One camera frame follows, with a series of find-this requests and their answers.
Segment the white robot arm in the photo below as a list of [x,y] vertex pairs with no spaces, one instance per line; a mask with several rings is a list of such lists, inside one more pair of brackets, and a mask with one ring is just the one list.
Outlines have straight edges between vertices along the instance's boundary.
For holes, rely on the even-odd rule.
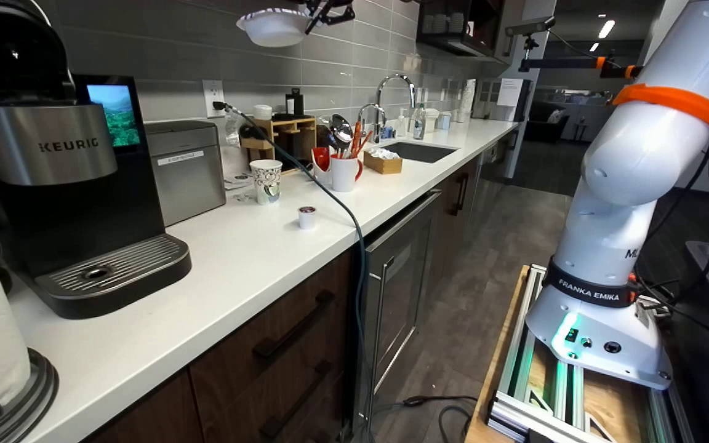
[[565,362],[666,389],[669,357],[630,275],[656,198],[709,145],[709,0],[688,0],[589,145],[528,331]]

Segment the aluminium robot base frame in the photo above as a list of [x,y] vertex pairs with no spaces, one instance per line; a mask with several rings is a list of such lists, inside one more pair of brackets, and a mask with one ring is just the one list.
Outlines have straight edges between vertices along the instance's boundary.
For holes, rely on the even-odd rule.
[[521,266],[462,443],[693,443],[675,389],[558,362],[523,326],[544,267]]

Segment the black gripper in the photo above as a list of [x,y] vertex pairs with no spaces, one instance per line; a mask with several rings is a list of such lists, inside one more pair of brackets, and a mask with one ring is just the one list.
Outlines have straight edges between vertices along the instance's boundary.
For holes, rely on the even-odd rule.
[[308,0],[309,21],[305,31],[312,31],[317,24],[340,24],[354,17],[354,0]]

